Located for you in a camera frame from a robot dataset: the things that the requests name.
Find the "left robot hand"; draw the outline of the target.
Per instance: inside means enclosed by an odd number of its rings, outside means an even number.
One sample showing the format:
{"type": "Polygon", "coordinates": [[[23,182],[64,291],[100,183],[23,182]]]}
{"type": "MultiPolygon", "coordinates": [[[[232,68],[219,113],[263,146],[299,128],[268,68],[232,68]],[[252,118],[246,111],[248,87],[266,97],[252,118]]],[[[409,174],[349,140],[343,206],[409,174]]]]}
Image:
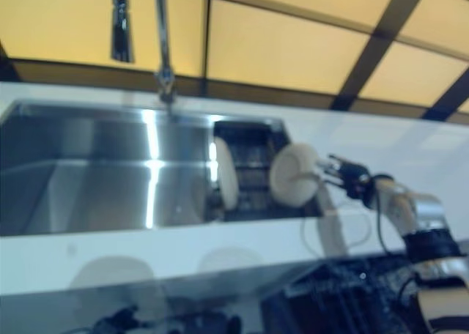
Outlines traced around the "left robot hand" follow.
{"type": "Polygon", "coordinates": [[[138,309],[138,306],[132,305],[99,319],[92,326],[90,333],[127,333],[131,330],[147,329],[149,325],[146,322],[135,318],[138,309]]]}

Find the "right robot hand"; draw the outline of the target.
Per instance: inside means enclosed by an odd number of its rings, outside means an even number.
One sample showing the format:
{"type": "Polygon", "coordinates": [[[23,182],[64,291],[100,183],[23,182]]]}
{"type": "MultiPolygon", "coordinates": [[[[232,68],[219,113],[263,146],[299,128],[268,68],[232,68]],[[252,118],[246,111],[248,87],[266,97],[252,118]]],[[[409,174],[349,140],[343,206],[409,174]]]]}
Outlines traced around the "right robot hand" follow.
{"type": "Polygon", "coordinates": [[[327,158],[320,158],[317,166],[324,174],[338,180],[327,182],[344,190],[351,199],[363,200],[372,185],[372,176],[367,167],[343,157],[329,154],[327,158]]]}

